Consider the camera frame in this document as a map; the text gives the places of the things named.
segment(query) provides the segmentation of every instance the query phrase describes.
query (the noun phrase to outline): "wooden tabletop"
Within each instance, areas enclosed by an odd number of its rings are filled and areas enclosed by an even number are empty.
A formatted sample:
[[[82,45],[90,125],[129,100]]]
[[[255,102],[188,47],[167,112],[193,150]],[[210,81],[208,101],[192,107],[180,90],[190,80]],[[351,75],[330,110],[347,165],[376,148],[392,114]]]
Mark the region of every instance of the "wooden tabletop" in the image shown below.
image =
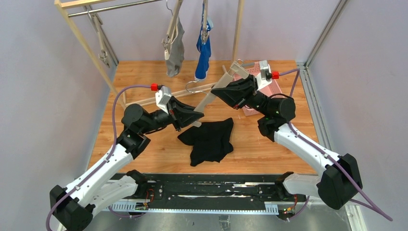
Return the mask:
[[[287,71],[296,68],[294,61],[270,61],[274,71]],[[151,83],[164,84],[171,88],[172,92],[183,90],[188,81],[194,79],[194,71],[197,61],[184,61],[182,71],[174,78],[166,76],[166,65],[163,61],[121,61],[119,63],[114,85],[118,90],[132,84]],[[217,82],[223,75],[222,65],[228,69],[230,61],[211,61],[207,80],[200,85]],[[278,79],[278,84],[283,93],[289,94],[295,74]],[[129,102],[142,100],[154,96],[149,89],[130,89],[126,92]],[[183,103],[196,106],[204,97],[197,93],[178,98]],[[305,135],[317,141],[317,136],[310,116],[300,80],[298,81],[293,97],[296,103],[296,118],[293,124]],[[90,159],[89,166],[96,163],[110,148],[113,142],[112,129],[112,103],[114,95],[110,94],[106,110],[102,119],[99,134]],[[148,112],[157,110],[156,105],[144,107]],[[146,150],[132,163],[125,166],[121,172],[136,169],[145,173],[228,173],[228,174],[272,174],[293,171],[296,173],[309,174],[315,171],[297,155],[287,148],[271,142],[263,137],[258,130],[257,120],[261,115],[246,117],[242,110],[234,110],[216,99],[209,104],[205,111],[205,117],[200,121],[221,121],[232,117],[234,128],[231,134],[231,144],[234,151],[228,154],[220,163],[204,162],[196,167],[190,166],[191,146],[184,145],[177,139],[180,134],[173,126],[147,135],[152,141]],[[123,130],[120,120],[123,109],[116,107],[115,117],[118,134]]]

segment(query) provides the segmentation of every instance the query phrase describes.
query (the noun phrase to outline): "black garment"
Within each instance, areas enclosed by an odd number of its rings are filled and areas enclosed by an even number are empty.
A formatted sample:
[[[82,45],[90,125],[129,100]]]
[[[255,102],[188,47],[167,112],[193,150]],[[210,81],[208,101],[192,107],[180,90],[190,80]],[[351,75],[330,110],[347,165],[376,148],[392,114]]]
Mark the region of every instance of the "black garment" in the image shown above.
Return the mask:
[[[204,161],[220,162],[234,151],[230,137],[234,122],[232,118],[220,122],[203,122],[200,127],[191,127],[178,136],[185,145],[193,146],[190,154],[191,166]]]

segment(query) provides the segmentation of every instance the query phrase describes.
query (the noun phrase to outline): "pink plastic basket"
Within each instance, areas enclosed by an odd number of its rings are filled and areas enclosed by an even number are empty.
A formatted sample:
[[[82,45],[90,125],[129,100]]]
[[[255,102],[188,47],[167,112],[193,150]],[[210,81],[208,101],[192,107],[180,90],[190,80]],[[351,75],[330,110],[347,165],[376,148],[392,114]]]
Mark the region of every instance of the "pink plastic basket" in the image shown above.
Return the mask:
[[[247,68],[246,70],[254,76],[258,75],[261,72],[261,70],[259,69],[259,62],[255,62],[253,67]],[[240,78],[241,77],[238,74],[234,74],[234,80],[238,80]],[[276,81],[272,81],[271,84],[261,89],[260,92],[262,92],[266,96],[270,96],[272,94],[277,94],[277,93],[282,93],[281,88],[279,87]],[[243,113],[245,114],[245,116],[252,116],[252,115],[256,115],[259,113],[258,111],[252,108],[243,107],[242,109],[243,109]]]

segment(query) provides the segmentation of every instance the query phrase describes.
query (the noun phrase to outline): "gray floor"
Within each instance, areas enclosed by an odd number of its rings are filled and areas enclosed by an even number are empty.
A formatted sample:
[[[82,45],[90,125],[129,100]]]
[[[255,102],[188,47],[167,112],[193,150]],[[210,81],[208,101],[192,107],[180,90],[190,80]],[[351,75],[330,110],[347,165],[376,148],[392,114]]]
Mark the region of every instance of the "gray floor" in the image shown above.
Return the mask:
[[[151,213],[137,219],[101,212],[86,231],[351,231],[344,208],[313,205],[287,223],[276,216]]]

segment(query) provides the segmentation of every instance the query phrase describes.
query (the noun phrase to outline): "white wall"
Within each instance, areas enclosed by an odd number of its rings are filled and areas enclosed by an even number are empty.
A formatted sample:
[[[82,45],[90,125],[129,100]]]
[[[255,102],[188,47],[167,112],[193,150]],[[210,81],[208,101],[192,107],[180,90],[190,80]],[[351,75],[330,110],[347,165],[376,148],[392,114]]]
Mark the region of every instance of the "white wall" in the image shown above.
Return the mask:
[[[408,2],[351,0],[312,64],[331,143],[356,157],[370,231],[408,227]]]
[[[88,165],[108,88],[52,0],[0,9],[0,230],[45,230],[49,191]]]
[[[116,0],[94,9],[134,0]],[[198,60],[202,0],[184,0],[180,20],[186,60]],[[241,59],[304,61],[338,0],[247,0],[244,5],[238,56]],[[174,7],[175,0],[168,5]],[[238,0],[209,0],[212,59],[232,57]],[[169,20],[166,1],[100,13],[103,28],[119,60],[163,60],[161,44]]]

